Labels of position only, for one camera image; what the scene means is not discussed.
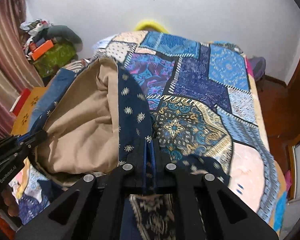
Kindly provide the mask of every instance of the paisley pattern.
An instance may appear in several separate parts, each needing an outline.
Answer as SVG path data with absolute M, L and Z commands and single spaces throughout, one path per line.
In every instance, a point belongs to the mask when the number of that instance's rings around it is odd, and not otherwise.
M 244 58 L 223 47 L 211 45 L 209 78 L 226 86 L 249 92 Z
M 213 157 L 228 173 L 231 138 L 220 117 L 205 104 L 188 98 L 164 96 L 154 122 L 161 150 L 170 155 L 173 163 L 190 154 Z
M 149 54 L 132 54 L 126 70 L 138 82 L 148 98 L 150 110 L 157 109 L 166 82 L 172 74 L 174 61 Z

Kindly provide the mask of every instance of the cardboard box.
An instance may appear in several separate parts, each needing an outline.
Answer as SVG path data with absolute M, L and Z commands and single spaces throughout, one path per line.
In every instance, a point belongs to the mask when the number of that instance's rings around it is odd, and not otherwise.
M 51 40 L 46 41 L 44 44 L 42 44 L 40 47 L 38 47 L 32 54 L 31 57 L 33 60 L 37 60 L 39 57 L 41 57 L 46 51 L 51 49 L 53 47 L 53 43 Z

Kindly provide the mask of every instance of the pink curtain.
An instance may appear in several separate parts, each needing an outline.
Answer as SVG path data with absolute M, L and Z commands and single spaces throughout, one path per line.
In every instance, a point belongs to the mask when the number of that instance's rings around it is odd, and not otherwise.
M 22 50 L 25 0 L 0 0 L 0 138 L 11 132 L 15 117 L 9 113 L 25 88 L 43 86 L 34 66 Z

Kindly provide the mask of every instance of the patchwork quilt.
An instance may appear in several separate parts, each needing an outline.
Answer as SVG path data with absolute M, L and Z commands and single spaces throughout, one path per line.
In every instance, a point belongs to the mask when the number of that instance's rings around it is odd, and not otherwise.
M 44 128 L 71 83 L 103 57 L 118 67 L 118 165 L 126 163 L 136 138 L 150 151 L 152 139 L 158 138 L 171 162 L 189 173 L 214 174 L 279 233 L 285 181 L 269 152 L 252 70 L 234 44 L 148 31 L 108 37 L 94 46 L 88 66 L 59 71 L 50 84 L 53 98 L 38 100 L 44 111 L 32 112 L 28 130 Z M 24 224 L 61 190 L 30 162 L 22 171 L 28 174 L 27 184 L 20 176 L 10 183 Z M 154 190 L 151 176 L 149 169 L 145 183 Z M 175 239 L 171 198 L 131 195 L 125 202 L 121 238 Z

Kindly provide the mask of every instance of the finger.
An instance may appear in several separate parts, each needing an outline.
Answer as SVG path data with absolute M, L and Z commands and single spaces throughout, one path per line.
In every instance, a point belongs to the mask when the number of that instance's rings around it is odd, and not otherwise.
M 8 214 L 11 217 L 17 217 L 19 215 L 19 207 L 16 203 L 8 207 Z
M 6 188 L 2 191 L 1 193 L 2 197 L 3 197 L 3 201 L 7 206 L 12 205 L 13 203 L 16 202 L 14 196 L 12 195 L 12 192 L 10 190 L 10 188 Z

